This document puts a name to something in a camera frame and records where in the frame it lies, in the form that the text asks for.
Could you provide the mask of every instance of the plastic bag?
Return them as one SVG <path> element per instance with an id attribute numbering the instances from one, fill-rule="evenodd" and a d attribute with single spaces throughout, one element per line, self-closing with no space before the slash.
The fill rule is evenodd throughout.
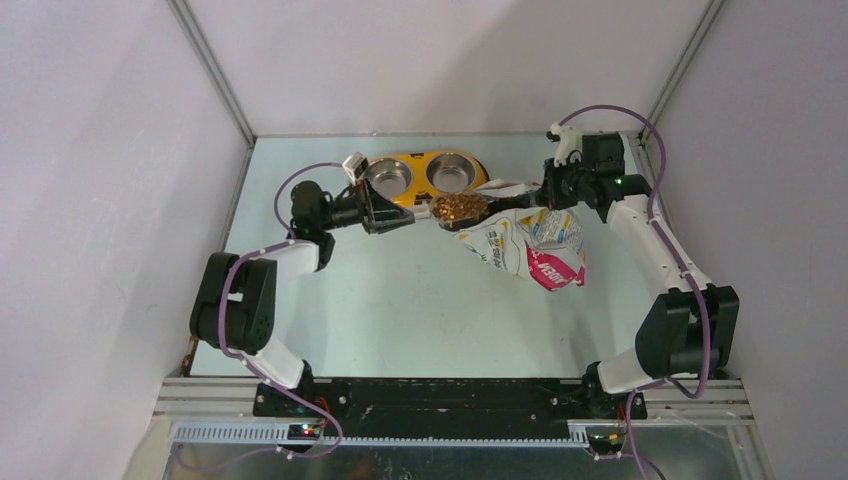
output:
<path id="1" fill-rule="evenodd" d="M 495 268 L 549 291 L 571 283 L 582 286 L 586 275 L 583 226 L 570 210 L 534 205 L 535 188 L 492 180 L 474 194 L 434 199 L 431 213 L 454 238 Z M 480 197 L 486 200 L 485 210 Z M 463 218 L 452 218 L 453 211 L 445 207 L 449 201 L 459 205 L 456 208 Z"/>

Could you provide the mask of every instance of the metal bowl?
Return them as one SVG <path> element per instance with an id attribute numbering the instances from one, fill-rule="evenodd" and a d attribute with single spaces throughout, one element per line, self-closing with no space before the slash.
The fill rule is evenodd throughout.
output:
<path id="1" fill-rule="evenodd" d="M 440 192 L 462 192 L 474 183 L 476 176 L 474 163 L 456 153 L 438 155 L 427 165 L 427 181 Z"/>
<path id="2" fill-rule="evenodd" d="M 396 158 L 383 158 L 365 169 L 365 178 L 377 193 L 394 198 L 406 192 L 412 184 L 412 170 Z"/>

